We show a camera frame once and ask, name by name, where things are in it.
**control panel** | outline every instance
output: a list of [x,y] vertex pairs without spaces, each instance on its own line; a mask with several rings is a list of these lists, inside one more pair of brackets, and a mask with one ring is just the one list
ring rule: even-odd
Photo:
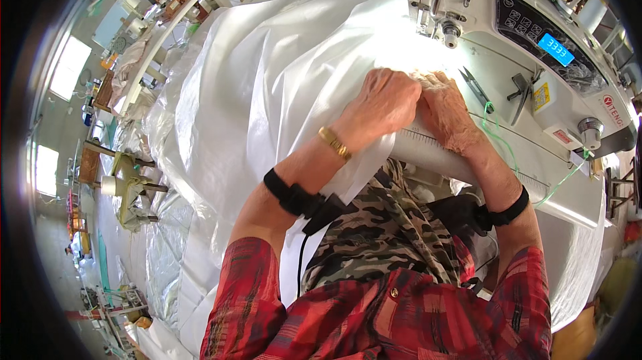
[[565,32],[522,0],[496,0],[495,27],[544,62],[583,98],[608,85],[598,67]]

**camouflage fabric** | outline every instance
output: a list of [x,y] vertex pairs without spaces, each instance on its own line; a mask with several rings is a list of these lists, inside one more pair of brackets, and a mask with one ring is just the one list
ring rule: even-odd
[[389,158],[354,198],[349,213],[330,224],[303,276],[302,292],[337,280],[365,282],[399,268],[459,286],[453,239],[409,190],[404,166]]

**gold watch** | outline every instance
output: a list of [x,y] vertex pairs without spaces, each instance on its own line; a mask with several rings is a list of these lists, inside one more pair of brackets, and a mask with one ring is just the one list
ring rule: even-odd
[[341,141],[337,138],[336,134],[328,128],[319,129],[319,137],[326,143],[330,144],[330,147],[336,150],[336,153],[340,155],[346,162],[352,158],[351,152],[348,151],[348,147],[344,146]]

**blue digital display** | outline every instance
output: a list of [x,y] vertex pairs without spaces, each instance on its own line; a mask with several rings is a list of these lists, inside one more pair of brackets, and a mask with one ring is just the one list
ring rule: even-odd
[[549,33],[544,34],[537,45],[542,47],[544,51],[550,53],[550,55],[564,67],[567,67],[568,64],[571,63],[571,60],[575,59],[575,56],[571,54],[566,47],[559,43],[558,40],[555,40]]

